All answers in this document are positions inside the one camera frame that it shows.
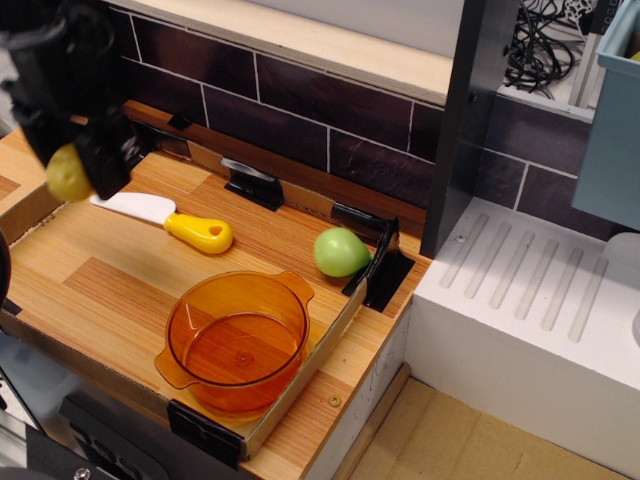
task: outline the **pot handle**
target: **pot handle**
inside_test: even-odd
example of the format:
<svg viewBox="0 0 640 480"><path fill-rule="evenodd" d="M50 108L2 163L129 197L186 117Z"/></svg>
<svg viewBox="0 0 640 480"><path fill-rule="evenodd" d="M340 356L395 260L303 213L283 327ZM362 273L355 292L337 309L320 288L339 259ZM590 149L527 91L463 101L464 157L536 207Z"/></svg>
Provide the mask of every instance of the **pot handle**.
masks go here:
<svg viewBox="0 0 640 480"><path fill-rule="evenodd" d="M289 287L304 305L309 303L309 300L315 295L311 285L296 273L286 271L275 275L274 278L277 278L278 281Z"/></svg>
<svg viewBox="0 0 640 480"><path fill-rule="evenodd" d="M160 375L178 390L182 390L196 382L196 379L176 361L169 345L164 347L164 350L156 357L154 363Z"/></svg>

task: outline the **cardboard floor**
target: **cardboard floor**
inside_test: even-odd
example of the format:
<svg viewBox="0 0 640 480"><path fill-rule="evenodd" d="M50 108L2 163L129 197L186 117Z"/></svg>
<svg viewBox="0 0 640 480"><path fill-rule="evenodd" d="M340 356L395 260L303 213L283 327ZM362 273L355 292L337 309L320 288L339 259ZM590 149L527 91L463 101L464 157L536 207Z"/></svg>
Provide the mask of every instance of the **cardboard floor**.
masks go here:
<svg viewBox="0 0 640 480"><path fill-rule="evenodd" d="M622 480L410 378L350 480Z"/></svg>

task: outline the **yellow knife handle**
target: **yellow knife handle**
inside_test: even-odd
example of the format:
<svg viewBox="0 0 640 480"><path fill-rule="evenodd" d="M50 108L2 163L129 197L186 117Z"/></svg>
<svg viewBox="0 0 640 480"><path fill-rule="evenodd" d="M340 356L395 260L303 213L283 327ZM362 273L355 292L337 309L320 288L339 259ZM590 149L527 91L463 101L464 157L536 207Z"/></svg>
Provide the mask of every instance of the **yellow knife handle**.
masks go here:
<svg viewBox="0 0 640 480"><path fill-rule="evenodd" d="M233 242L231 226L213 218L172 213L164 221L164 229L205 253L222 253Z"/></svg>

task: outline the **screw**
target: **screw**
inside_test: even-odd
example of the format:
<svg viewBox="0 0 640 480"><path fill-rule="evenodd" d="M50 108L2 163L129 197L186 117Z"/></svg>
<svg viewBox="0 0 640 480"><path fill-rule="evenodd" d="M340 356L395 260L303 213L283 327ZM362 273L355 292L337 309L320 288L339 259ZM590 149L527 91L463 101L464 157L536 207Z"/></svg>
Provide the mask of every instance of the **screw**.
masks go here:
<svg viewBox="0 0 640 480"><path fill-rule="evenodd" d="M91 478L91 470L88 468L79 468L73 476L73 480L89 480Z"/></svg>
<svg viewBox="0 0 640 480"><path fill-rule="evenodd" d="M332 395L329 397L329 405L332 407L339 407L342 404L342 399L338 395Z"/></svg>

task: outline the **yellow fruit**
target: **yellow fruit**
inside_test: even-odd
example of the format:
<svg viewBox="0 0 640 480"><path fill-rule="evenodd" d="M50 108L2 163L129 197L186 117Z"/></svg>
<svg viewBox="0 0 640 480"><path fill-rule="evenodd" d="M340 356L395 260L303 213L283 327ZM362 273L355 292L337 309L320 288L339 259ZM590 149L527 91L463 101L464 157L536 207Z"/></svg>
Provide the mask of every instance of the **yellow fruit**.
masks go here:
<svg viewBox="0 0 640 480"><path fill-rule="evenodd" d="M77 202L93 193L93 186L73 143L63 145L53 154L47 165L46 177L47 188L58 200Z"/></svg>

